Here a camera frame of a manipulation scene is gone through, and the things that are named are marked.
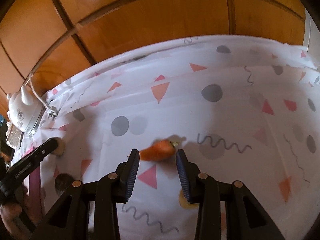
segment gray dot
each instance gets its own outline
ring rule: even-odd
[[[280,76],[283,72],[283,67],[282,66],[272,66],[273,70],[275,71],[275,73]]]
[[[294,137],[297,139],[298,142],[302,142],[303,141],[303,131],[300,125],[298,124],[294,124],[292,126],[292,132]]]
[[[114,136],[122,136],[129,129],[129,120],[125,116],[118,116],[111,123],[111,132]]]
[[[206,86],[202,91],[201,94],[205,100],[210,102],[217,102],[222,98],[222,89],[219,85],[212,84]]]
[[[313,101],[310,98],[308,98],[308,104],[309,104],[310,109],[315,112],[316,111],[315,104],[313,103]]]
[[[137,116],[130,121],[130,133],[134,135],[143,134],[148,125],[148,119],[142,116]]]
[[[84,115],[81,113],[80,109],[74,110],[74,111],[72,112],[72,115],[73,115],[73,117],[74,117],[75,119],[77,119],[79,122],[82,122],[82,121],[85,119],[85,117],[84,117]]]
[[[67,101],[69,101],[73,96],[74,96],[74,93],[72,93],[72,94],[68,97]]]
[[[75,179],[71,175],[60,173],[54,181],[57,195],[60,197],[74,181]]]
[[[227,46],[220,45],[217,47],[218,53],[231,53],[230,49]]]
[[[308,135],[307,137],[307,147],[311,153],[315,153],[317,150],[316,142],[311,135]]]
[[[215,145],[217,141],[221,138],[217,134],[209,134],[212,137],[207,138],[206,141],[203,142],[203,144],[199,144],[199,151],[201,152],[202,156],[209,160],[216,160],[223,156],[226,149],[224,148],[223,142],[220,142],[217,147],[212,148],[212,145]]]

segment metal screw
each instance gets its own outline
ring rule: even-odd
[[[75,180],[75,181],[72,183],[72,186],[73,186],[73,187],[80,187],[80,186],[81,186],[81,181]]]
[[[241,188],[243,186],[243,183],[239,180],[234,182],[235,187]]]
[[[118,174],[116,174],[115,172],[108,174],[109,179],[116,179],[117,177],[118,177]]]
[[[198,174],[198,177],[199,177],[199,179],[206,179],[208,177],[208,175],[201,172]]]

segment white kettle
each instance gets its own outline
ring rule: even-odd
[[[23,86],[13,95],[7,94],[9,100],[8,117],[12,124],[26,135],[33,135],[44,114],[44,105],[31,95]]]

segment pink triangle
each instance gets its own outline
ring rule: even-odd
[[[116,89],[117,87],[120,87],[120,86],[122,86],[120,83],[114,82],[113,85],[111,86],[111,88],[108,90],[108,92],[110,92],[113,89]]]
[[[97,101],[97,102],[94,102],[92,104],[90,104],[90,106],[97,106],[101,101]]]
[[[92,162],[92,160],[82,160],[81,161],[81,171],[80,171],[81,177],[85,174],[85,172],[86,172],[86,170],[89,167],[91,162]]]
[[[110,76],[110,79],[114,79],[114,78],[119,77],[119,76],[121,76],[121,73],[112,74],[112,75]]]
[[[33,151],[33,146],[31,146],[26,152],[25,152],[25,154],[23,154],[22,156],[24,157],[24,156],[26,156],[26,155],[28,155],[29,153],[31,153],[32,151]]]
[[[294,101],[283,99],[285,106],[292,112],[297,110],[297,103]]]
[[[62,127],[60,127],[59,129],[58,129],[59,131],[67,131],[68,129],[67,129],[67,125],[65,124],[65,125],[63,125]]]
[[[161,99],[164,97],[165,93],[167,92],[168,86],[169,86],[169,82],[151,87],[151,91],[154,97],[157,99],[158,104],[160,103]]]
[[[200,65],[196,65],[196,64],[192,64],[192,63],[190,63],[190,67],[192,68],[193,72],[196,72],[199,70],[204,70],[204,69],[208,68],[208,67],[204,67],[204,66],[200,66]]]
[[[60,171],[58,170],[58,166],[56,165],[56,169],[54,170],[53,177],[56,178],[60,174]]]
[[[256,131],[256,133],[252,135],[252,137],[255,138],[257,141],[263,143],[264,145],[268,145],[267,133],[264,127]]]
[[[302,57],[306,57],[307,55],[304,53],[304,51],[302,51],[301,52],[301,56],[300,56],[300,58],[302,58]]]
[[[298,83],[304,78],[305,75],[306,75],[306,72],[302,72],[302,73],[301,73],[301,77],[300,77]]]
[[[160,76],[158,76],[156,79],[155,79],[155,82],[156,81],[159,81],[159,80],[163,80],[164,79],[164,76],[163,75],[160,75]]]
[[[269,105],[268,101],[265,100],[263,107],[262,107],[262,112],[267,113],[267,114],[272,114],[275,115],[275,113],[273,112],[271,106]]]
[[[153,165],[150,169],[138,176],[138,179],[143,183],[157,189],[157,173],[156,165]]]

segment black tongs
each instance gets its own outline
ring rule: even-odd
[[[241,181],[216,181],[178,150],[176,164],[184,197],[199,203],[195,240],[221,239],[220,201],[225,201],[227,240],[285,240],[268,213]]]
[[[90,201],[95,201],[95,240],[120,240],[116,203],[131,197],[139,167],[139,152],[132,150],[127,162],[99,181],[76,180],[42,219],[30,240],[84,240],[88,235]]]
[[[39,167],[41,161],[50,153],[58,148],[57,138],[50,138],[45,143],[40,145],[28,155],[24,156],[15,165],[13,165],[7,172],[6,169],[0,169],[0,204],[7,202],[23,201],[23,192],[21,184],[23,180]],[[15,222],[21,230],[26,234],[31,233],[36,229],[36,226],[30,220],[26,212],[22,209],[19,219]]]

